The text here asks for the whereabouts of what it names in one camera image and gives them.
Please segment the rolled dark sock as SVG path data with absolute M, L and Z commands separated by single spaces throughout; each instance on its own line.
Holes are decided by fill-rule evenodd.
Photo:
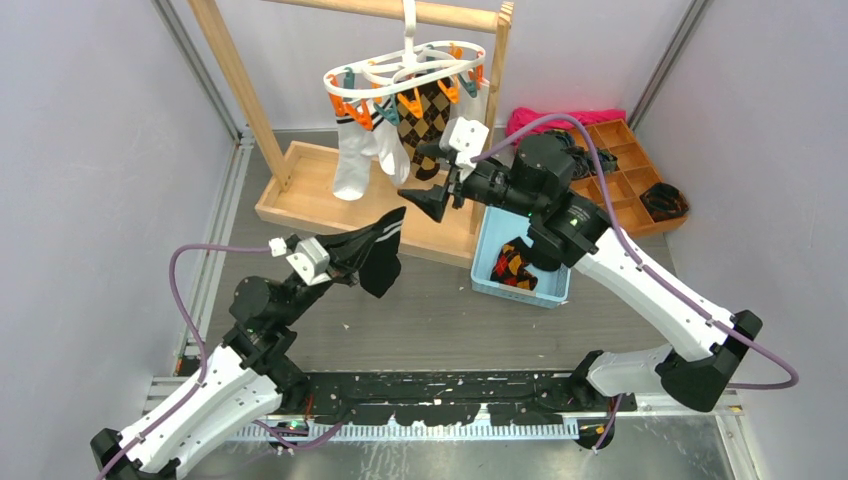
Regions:
M 574 170 L 572 172 L 572 180 L 580 180 L 587 178 L 593 173 L 593 161 L 591 155 L 582 147 L 574 146 L 568 149 L 569 154 L 574 159 Z
M 604 174 L 613 173 L 618 169 L 618 157 L 607 149 L 596 150 L 601 171 Z

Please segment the brown argyle sock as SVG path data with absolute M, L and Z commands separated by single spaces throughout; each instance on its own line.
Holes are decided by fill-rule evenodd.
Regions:
M 396 103 L 400 123 L 397 127 L 399 139 L 404 146 L 412 164 L 414 176 L 426 181 L 435 177 L 440 171 L 439 160 L 418 152 L 416 147 L 421 143 L 438 141 L 450 119 L 452 102 L 445 95 L 437 82 L 417 87 L 418 96 L 413 90 L 403 91 L 396 95 Z M 419 100 L 422 116 L 416 117 L 407 105 L 401 101 L 406 98 L 409 102 Z

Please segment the white sock middle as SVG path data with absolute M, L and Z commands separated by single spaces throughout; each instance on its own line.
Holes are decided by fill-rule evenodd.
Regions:
M 410 173 L 410 159 L 398 136 L 397 127 L 380 114 L 373 114 L 372 134 L 382 171 L 395 187 L 402 186 Z

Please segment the white sock right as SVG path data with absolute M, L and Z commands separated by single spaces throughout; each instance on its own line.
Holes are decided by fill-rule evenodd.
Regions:
M 489 88 L 490 82 L 484 79 L 482 86 L 477 90 L 476 95 L 472 97 L 464 87 L 459 86 L 459 101 L 450 104 L 449 119 L 463 117 L 485 124 Z

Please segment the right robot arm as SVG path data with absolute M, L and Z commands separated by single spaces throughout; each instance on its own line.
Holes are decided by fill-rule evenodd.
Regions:
M 715 407 L 748 351 L 747 341 L 761 330 L 761 319 L 697 297 L 638 252 L 604 209 L 571 189 L 577 148 L 555 135 L 534 134 L 520 142 L 511 166 L 488 158 L 472 169 L 460 162 L 464 148 L 445 140 L 416 149 L 445 160 L 448 177 L 428 190 L 402 189 L 401 197 L 436 222 L 449 205 L 466 200 L 528 218 L 533 252 L 606 287 L 666 339 L 649 350 L 588 353 L 566 383 L 577 406 L 591 411 L 619 394 L 666 393 L 695 411 Z

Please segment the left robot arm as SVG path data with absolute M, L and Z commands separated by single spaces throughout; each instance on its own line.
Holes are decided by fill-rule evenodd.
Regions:
M 283 281 L 249 276 L 233 294 L 233 327 L 198 370 L 149 413 L 91 440 L 100 479 L 183 479 L 243 426 L 279 410 L 298 412 L 308 376 L 287 356 L 292 325 L 334 285 L 360 286 L 382 297 L 400 274 L 402 215 L 365 227 L 247 247 L 292 268 Z

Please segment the black sock white stripes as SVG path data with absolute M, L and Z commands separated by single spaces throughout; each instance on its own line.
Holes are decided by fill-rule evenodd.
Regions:
M 401 272 L 401 262 L 398 252 L 401 243 L 401 230 L 406 215 L 406 207 L 399 207 L 383 215 L 372 225 L 386 226 L 387 232 L 383 236 L 385 245 L 388 247 L 388 256 L 378 259 L 380 276 L 373 282 L 366 282 L 365 278 L 360 281 L 361 287 L 376 298 L 382 298 L 394 284 Z

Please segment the red yellow argyle sock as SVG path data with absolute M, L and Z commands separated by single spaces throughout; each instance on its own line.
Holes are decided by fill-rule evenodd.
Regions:
M 538 278 L 528 270 L 529 247 L 521 237 L 515 237 L 500 247 L 489 279 L 502 285 L 533 291 Z

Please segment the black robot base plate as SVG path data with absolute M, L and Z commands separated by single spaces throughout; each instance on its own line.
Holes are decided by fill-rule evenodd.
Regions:
M 607 446 L 615 433 L 612 412 L 633 412 L 632 394 L 607 398 L 570 372 L 435 371 L 314 372 L 307 374 L 279 413 L 305 415 L 333 425 L 466 427 L 487 418 L 500 431 L 535 430 L 577 417 L 577 442 Z

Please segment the white clip sock hanger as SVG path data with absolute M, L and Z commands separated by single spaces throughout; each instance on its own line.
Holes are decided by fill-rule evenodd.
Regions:
M 323 79 L 334 112 L 349 117 L 367 131 L 376 115 L 397 125 L 398 107 L 423 116 L 420 87 L 436 84 L 457 104 L 460 92 L 476 97 L 483 84 L 486 50 L 465 41 L 415 43 L 416 6 L 404 1 L 404 47 L 396 52 L 360 60 L 328 71 Z

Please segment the wooden hanging rack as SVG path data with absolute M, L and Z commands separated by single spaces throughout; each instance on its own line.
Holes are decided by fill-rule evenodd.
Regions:
M 463 205 L 441 221 L 410 201 L 433 193 L 450 177 L 444 169 L 421 179 L 412 173 L 414 129 L 441 103 L 445 131 L 469 125 L 461 153 L 480 153 L 497 97 L 514 6 L 498 11 L 415 1 L 321 1 L 321 10 L 382 17 L 403 25 L 402 46 L 361 55 L 316 78 L 327 95 L 322 110 L 338 132 L 336 148 L 295 141 L 282 150 L 218 5 L 191 9 L 272 172 L 256 206 L 266 221 L 331 236 L 386 233 L 395 252 L 469 267 L 482 221 L 480 207 Z M 463 108 L 465 117 L 449 114 Z

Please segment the rolled dark sock right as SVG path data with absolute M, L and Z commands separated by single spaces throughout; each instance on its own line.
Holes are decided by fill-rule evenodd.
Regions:
M 607 149 L 596 150 L 601 171 L 604 174 L 613 173 L 618 169 L 618 157 Z

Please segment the light blue plastic basket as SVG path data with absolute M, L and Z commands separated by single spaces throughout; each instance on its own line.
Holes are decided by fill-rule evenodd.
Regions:
M 537 284 L 533 290 L 506 285 L 491 279 L 498 256 L 505 244 L 516 237 L 520 237 L 527 246 L 532 244 L 527 236 L 528 229 L 527 218 L 494 207 L 485 209 L 470 270 L 472 289 L 479 293 L 540 308 L 553 309 L 564 305 L 568 302 L 571 280 L 570 270 L 565 266 L 561 266 L 556 272 L 547 272 L 530 266 L 529 272 L 537 278 Z

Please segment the white sock with stripes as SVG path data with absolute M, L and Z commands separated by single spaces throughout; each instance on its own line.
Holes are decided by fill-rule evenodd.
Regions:
M 377 144 L 371 131 L 351 117 L 337 117 L 338 163 L 332 191 L 336 198 L 356 201 L 366 192 Z

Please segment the wooden compartment tray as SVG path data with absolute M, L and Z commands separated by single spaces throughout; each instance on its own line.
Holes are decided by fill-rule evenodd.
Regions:
M 593 144 L 618 157 L 618 169 L 604 175 L 612 205 L 621 226 L 631 238 L 666 233 L 681 227 L 687 215 L 654 222 L 640 201 L 640 195 L 663 178 L 624 120 L 586 127 Z

